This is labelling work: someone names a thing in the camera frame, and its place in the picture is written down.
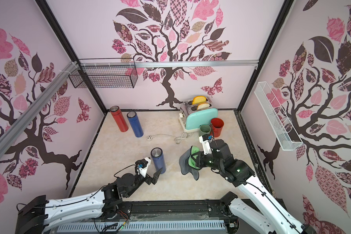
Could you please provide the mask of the dark blue thermos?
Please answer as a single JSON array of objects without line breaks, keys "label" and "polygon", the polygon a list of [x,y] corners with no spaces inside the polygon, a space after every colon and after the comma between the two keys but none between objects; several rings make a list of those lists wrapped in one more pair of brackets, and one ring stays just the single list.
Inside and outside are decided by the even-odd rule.
[{"label": "dark blue thermos", "polygon": [[161,174],[166,172],[166,164],[164,160],[163,150],[159,147],[156,147],[151,150],[151,159],[155,166],[156,171],[161,170]]}]

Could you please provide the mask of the red thermos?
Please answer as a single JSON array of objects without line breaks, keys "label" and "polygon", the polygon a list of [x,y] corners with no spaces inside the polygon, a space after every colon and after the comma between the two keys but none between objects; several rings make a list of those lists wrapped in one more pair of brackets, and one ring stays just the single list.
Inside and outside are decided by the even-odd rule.
[{"label": "red thermos", "polygon": [[126,132],[128,131],[128,125],[123,117],[122,111],[118,106],[112,106],[109,109],[112,117],[114,118],[119,130],[121,132]]}]

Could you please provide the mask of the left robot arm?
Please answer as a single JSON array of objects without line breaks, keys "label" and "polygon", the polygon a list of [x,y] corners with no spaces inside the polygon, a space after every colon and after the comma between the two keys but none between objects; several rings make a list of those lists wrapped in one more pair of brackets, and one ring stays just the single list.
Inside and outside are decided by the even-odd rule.
[{"label": "left robot arm", "polygon": [[16,234],[42,234],[62,224],[86,218],[112,215],[143,183],[156,184],[161,170],[153,176],[139,168],[136,174],[126,173],[116,181],[95,192],[68,199],[50,199],[38,196],[18,212]]}]

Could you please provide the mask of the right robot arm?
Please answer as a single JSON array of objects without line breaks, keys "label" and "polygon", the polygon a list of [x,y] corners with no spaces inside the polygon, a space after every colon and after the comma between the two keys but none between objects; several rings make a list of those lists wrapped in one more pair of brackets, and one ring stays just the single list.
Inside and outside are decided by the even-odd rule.
[{"label": "right robot arm", "polygon": [[244,161],[234,158],[222,139],[205,140],[202,150],[192,146],[186,163],[199,178],[199,171],[210,168],[244,193],[256,206],[248,206],[234,193],[222,199],[222,212],[244,220],[260,234],[314,234],[314,228],[293,217],[264,187],[255,172]]}]

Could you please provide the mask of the green and grey cloth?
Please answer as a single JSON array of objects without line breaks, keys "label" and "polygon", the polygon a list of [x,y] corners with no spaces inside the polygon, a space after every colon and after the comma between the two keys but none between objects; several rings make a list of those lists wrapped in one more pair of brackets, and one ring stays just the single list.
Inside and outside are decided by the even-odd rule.
[{"label": "green and grey cloth", "polygon": [[182,175],[191,173],[194,180],[199,180],[199,169],[196,168],[195,161],[192,159],[192,155],[197,155],[200,152],[196,146],[191,146],[185,153],[179,158],[179,166]]}]

